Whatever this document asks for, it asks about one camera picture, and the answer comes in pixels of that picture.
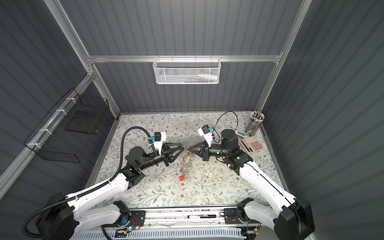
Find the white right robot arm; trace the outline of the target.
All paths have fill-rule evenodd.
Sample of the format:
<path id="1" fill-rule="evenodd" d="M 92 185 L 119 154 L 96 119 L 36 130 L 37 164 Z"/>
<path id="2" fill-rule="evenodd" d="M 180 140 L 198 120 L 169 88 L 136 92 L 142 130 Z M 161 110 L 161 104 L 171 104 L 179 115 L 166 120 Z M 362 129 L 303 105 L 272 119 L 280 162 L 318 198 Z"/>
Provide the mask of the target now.
<path id="1" fill-rule="evenodd" d="M 267 200 L 269 207 L 252 198 L 239 202 L 237 215 L 241 222 L 257 221 L 274 230 L 280 240 L 304 240 L 315 231 L 310 203 L 276 184 L 238 144 L 208 145 L 202 142 L 189 147 L 188 152 L 203 161 L 211 157 L 221 158 L 230 170 L 249 182 Z"/>

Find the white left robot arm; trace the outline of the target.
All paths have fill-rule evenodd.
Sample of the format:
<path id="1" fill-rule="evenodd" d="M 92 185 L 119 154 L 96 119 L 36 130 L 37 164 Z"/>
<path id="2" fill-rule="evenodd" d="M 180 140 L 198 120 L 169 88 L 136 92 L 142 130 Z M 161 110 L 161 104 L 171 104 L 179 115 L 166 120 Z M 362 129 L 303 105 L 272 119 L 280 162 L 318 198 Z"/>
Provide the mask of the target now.
<path id="1" fill-rule="evenodd" d="M 123 201 L 114 201 L 106 207 L 91 207 L 137 185 L 144 177 L 144 169 L 160 163 L 168 166 L 184 151 L 182 144 L 164 143 L 160 151 L 146 153 L 141 147 L 132 148 L 125 159 L 127 165 L 113 180 L 96 184 L 94 191 L 87 188 L 66 197 L 51 197 L 50 208 L 43 210 L 36 220 L 39 238 L 68 240 L 73 235 L 103 225 L 133 226 L 130 209 Z"/>

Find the large metal keyring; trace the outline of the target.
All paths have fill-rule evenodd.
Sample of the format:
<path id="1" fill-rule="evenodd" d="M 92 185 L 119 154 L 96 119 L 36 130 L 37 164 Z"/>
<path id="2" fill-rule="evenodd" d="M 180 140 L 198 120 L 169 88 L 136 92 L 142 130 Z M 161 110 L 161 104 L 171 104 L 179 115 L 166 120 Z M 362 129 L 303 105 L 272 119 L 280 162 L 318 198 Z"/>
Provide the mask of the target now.
<path id="1" fill-rule="evenodd" d="M 190 170 L 193 166 L 194 154 L 189 153 L 187 150 L 185 151 L 180 165 L 180 176 L 186 177 L 189 175 Z"/>

